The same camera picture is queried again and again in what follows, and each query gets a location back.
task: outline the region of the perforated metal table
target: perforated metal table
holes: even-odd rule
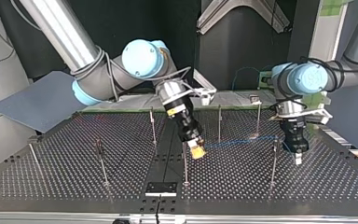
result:
[[[165,114],[154,114],[157,148],[148,113],[76,116],[34,144],[39,162],[25,148],[0,164],[0,212],[358,217],[358,159],[345,147],[310,125],[303,164],[295,166],[293,155],[279,150],[271,183],[273,138],[283,137],[278,123],[268,121],[271,112],[262,111],[261,137],[252,141],[255,111],[222,115],[219,144],[218,112],[196,112],[208,153],[196,161],[187,153],[188,187],[182,144]],[[98,137],[109,188],[94,153]],[[145,197],[149,182],[175,182],[177,196]]]

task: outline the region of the metal rod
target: metal rod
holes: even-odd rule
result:
[[[222,130],[222,127],[221,127],[221,122],[222,122],[222,106],[219,105],[219,132],[218,132],[218,142],[220,143],[221,141],[221,130]]]
[[[31,149],[32,155],[33,155],[33,157],[34,157],[34,161],[36,161],[37,165],[40,165],[40,164],[39,164],[39,160],[38,160],[37,157],[36,157],[36,153],[34,153],[34,146],[32,145],[32,143],[28,144],[28,146],[29,146],[30,149]]]
[[[258,109],[257,109],[257,126],[255,127],[255,132],[257,133],[257,136],[260,127],[260,113],[261,113],[261,103],[258,105]]]
[[[188,182],[188,176],[187,176],[187,155],[186,155],[187,144],[186,143],[182,144],[182,150],[183,150],[183,160],[185,162],[185,183],[184,183],[184,185],[187,187],[190,185],[190,183]]]
[[[153,117],[153,107],[150,108],[150,122],[152,123],[153,144],[155,145],[155,150],[156,150],[156,154],[157,154],[157,139],[156,139],[155,120]]]
[[[278,148],[280,147],[280,140],[278,136],[275,136],[272,149],[274,151],[274,162],[272,164],[272,174],[271,174],[271,182],[269,185],[269,197],[272,195],[272,190],[275,187],[275,171],[276,171],[276,165],[277,165],[277,154],[278,154]]]
[[[36,153],[34,152],[34,146],[32,145],[32,143],[29,143],[28,146],[31,149],[32,155],[34,157],[34,161],[36,162],[37,168],[39,169],[39,173],[41,174],[43,181],[45,181],[45,177],[43,175],[43,171],[42,171],[42,167],[40,166],[39,159],[36,157]]]
[[[101,166],[103,167],[103,177],[104,177],[104,179],[105,179],[104,184],[105,184],[106,186],[109,186],[110,183],[109,183],[109,180],[107,179],[107,174],[106,174],[106,169],[105,169],[105,167],[104,167],[103,158],[100,159],[100,162],[101,162]]]
[[[21,0],[71,71],[93,63],[98,50],[65,0]]]

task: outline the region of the metal bracket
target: metal bracket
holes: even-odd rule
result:
[[[197,21],[197,27],[200,33],[205,35],[218,21],[220,21],[228,12],[235,7],[251,7],[254,9],[267,23],[271,23],[277,33],[283,32],[284,28],[289,25],[281,8],[277,5],[274,13],[274,0],[213,0],[210,5],[200,16]]]
[[[276,115],[269,120],[281,120],[281,119],[290,119],[306,116],[307,121],[312,121],[316,123],[326,124],[333,116],[324,108],[321,109],[309,109],[303,110],[298,113],[290,114],[290,115]]]
[[[194,80],[196,80],[202,88],[196,88],[198,94],[201,97],[202,105],[209,105],[214,98],[214,94],[217,92],[217,89],[211,82],[209,82],[197,69],[194,69],[193,74]]]
[[[175,182],[149,182],[146,187],[146,197],[176,197]]]

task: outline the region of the gray panel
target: gray panel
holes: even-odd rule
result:
[[[86,108],[72,92],[74,78],[51,72],[23,91],[0,101],[0,113],[41,133]]]
[[[327,126],[358,147],[358,87],[345,88],[329,94],[333,115]]]
[[[271,136],[282,137],[278,124],[268,121],[271,115],[263,110],[262,138],[250,142],[256,111],[223,111],[223,142],[217,144],[218,112],[196,112],[208,154],[196,161],[187,157],[189,188],[181,185],[182,144],[176,129],[164,125],[165,115],[155,115],[161,136],[158,154],[166,148],[159,158],[147,113],[81,115],[36,148],[45,179],[29,151],[2,164],[0,211],[139,214],[140,208],[156,213],[157,207],[159,214],[358,217],[358,159],[317,129],[307,131],[311,150],[302,165],[294,166],[292,155],[279,151],[271,190]],[[102,172],[92,152],[96,136],[108,148],[111,197],[102,187]],[[176,198],[145,199],[147,181],[161,176],[161,170],[150,169],[161,167],[156,163],[167,164],[164,181],[180,184]]]

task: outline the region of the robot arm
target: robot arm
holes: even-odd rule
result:
[[[302,96],[358,86],[358,27],[341,61],[325,63],[306,58],[300,63],[280,64],[272,69],[272,84],[277,118],[285,132],[283,148],[301,154],[310,148],[303,135],[306,116],[319,114],[323,124],[332,118],[324,109],[307,110],[301,103]]]
[[[188,86],[162,41],[131,41],[122,55],[111,60],[94,45],[65,0],[21,0],[53,47],[76,77],[72,88],[83,105],[96,105],[118,97],[146,81],[153,81],[168,116],[179,127],[194,159],[205,154],[202,128],[193,117]]]

